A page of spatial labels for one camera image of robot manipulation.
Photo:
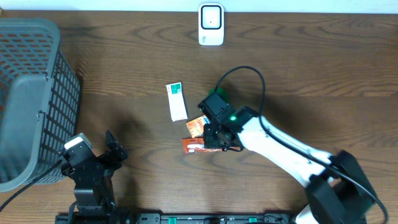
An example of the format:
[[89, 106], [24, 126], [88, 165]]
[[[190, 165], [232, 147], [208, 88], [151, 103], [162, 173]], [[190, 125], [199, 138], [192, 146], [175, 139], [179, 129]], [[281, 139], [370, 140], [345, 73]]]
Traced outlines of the green lid white jar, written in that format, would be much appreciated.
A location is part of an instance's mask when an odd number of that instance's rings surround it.
[[229, 103], [229, 95], [227, 91], [220, 87], [218, 87], [217, 89], [211, 89], [208, 97], [211, 101], [214, 102]]

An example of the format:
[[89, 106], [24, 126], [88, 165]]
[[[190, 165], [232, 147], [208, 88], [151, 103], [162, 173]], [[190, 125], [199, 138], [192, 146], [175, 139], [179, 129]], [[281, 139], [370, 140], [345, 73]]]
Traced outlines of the red Top chocolate bar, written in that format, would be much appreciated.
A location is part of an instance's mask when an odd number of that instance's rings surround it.
[[182, 145], [185, 154], [243, 150], [237, 145], [227, 144], [222, 140], [206, 141], [204, 138], [185, 138], [182, 139]]

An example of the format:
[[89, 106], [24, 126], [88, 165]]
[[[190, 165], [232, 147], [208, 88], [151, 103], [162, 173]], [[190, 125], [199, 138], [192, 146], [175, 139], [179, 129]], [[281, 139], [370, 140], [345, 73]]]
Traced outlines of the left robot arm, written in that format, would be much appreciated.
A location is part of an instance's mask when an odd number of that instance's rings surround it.
[[73, 202], [65, 216], [56, 216], [56, 223], [130, 223], [129, 212], [116, 205], [112, 176], [128, 158], [127, 152], [106, 131], [108, 150], [96, 156], [92, 144], [80, 133], [64, 144], [60, 155], [61, 171], [75, 182]]

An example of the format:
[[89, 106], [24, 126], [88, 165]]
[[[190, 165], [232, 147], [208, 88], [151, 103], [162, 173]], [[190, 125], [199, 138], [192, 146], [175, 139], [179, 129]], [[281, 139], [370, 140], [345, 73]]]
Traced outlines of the small orange snack box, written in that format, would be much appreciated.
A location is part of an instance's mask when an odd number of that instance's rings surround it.
[[195, 118], [186, 123], [187, 129], [192, 138], [199, 138], [203, 136], [204, 125], [209, 124], [208, 118], [203, 115], [201, 117]]

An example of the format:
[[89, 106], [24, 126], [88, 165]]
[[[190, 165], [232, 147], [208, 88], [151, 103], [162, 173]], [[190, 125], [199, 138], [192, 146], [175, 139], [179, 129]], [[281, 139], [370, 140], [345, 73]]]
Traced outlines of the white green medicine box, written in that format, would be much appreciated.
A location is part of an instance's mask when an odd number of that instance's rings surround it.
[[182, 83], [171, 83], [165, 86], [169, 99], [169, 108], [172, 121], [180, 121], [188, 118], [182, 93]]

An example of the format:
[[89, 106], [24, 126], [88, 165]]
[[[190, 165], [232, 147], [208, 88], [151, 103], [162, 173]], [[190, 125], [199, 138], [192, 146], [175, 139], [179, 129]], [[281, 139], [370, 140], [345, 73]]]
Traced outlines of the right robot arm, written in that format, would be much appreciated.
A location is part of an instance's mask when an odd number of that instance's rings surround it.
[[333, 155], [310, 147], [270, 124], [257, 111], [238, 110], [212, 93], [198, 104], [209, 119], [206, 147], [247, 149], [269, 159], [305, 189], [308, 204], [286, 223], [366, 223], [366, 212], [377, 195], [356, 158], [340, 151]]

